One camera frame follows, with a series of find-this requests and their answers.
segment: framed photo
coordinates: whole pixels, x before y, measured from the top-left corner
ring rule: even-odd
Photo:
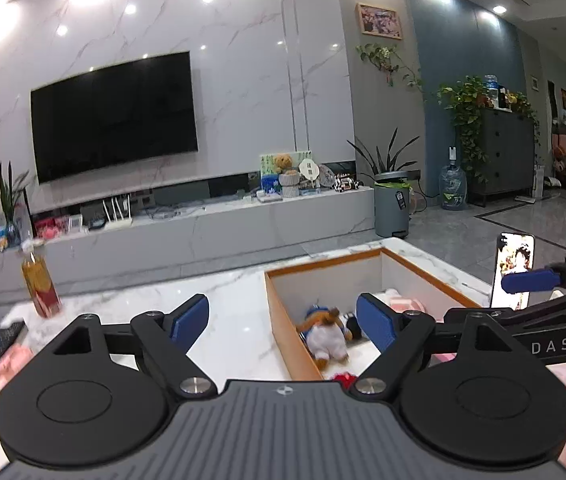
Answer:
[[[566,110],[566,89],[560,89],[560,100],[562,101],[563,110]]]
[[[401,22],[395,10],[357,4],[359,24],[363,34],[402,40]]]

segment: glass bottle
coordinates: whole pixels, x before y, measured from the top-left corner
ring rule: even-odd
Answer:
[[[48,318],[60,312],[61,304],[45,260],[41,255],[34,253],[34,248],[42,244],[43,240],[32,240],[31,238],[23,242],[21,247],[25,258],[21,269],[37,314]]]
[[[485,76],[485,86],[487,87],[487,97],[492,101],[493,107],[498,108],[498,79],[496,79],[496,76]]]

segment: phone screen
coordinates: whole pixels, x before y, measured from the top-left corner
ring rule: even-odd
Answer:
[[[496,240],[496,269],[492,286],[492,308],[522,310],[527,306],[529,292],[508,294],[500,288],[500,280],[510,272],[527,272],[534,263],[534,237],[501,233]]]

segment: teddy bear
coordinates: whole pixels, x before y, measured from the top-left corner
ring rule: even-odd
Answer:
[[[325,370],[330,358],[341,363],[348,360],[345,341],[352,340],[352,333],[339,319],[338,308],[312,307],[305,321],[297,326],[297,332],[305,333],[307,349],[319,370]]]
[[[281,174],[292,168],[292,157],[288,153],[279,153],[272,158],[274,173]]]

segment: trash can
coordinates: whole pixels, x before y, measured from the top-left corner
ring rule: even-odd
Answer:
[[[374,177],[375,231],[383,238],[405,238],[410,228],[412,171],[388,171]]]

